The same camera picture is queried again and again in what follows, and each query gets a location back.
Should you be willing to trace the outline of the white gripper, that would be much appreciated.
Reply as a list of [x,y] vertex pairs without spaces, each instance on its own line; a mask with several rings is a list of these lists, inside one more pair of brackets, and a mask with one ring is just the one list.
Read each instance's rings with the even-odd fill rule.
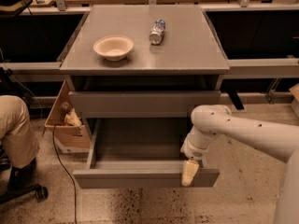
[[187,161],[183,162],[181,180],[181,184],[188,187],[199,169],[198,161],[203,159],[204,154],[207,152],[207,144],[194,144],[186,137],[180,152],[188,158]]

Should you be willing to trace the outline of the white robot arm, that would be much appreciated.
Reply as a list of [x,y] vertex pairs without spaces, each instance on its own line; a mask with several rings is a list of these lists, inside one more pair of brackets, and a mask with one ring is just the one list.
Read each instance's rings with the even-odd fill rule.
[[299,224],[298,126],[237,118],[225,105],[199,105],[192,111],[191,121],[192,129],[180,150],[187,157],[182,169],[183,186],[192,183],[209,143],[224,134],[286,163],[274,224]]

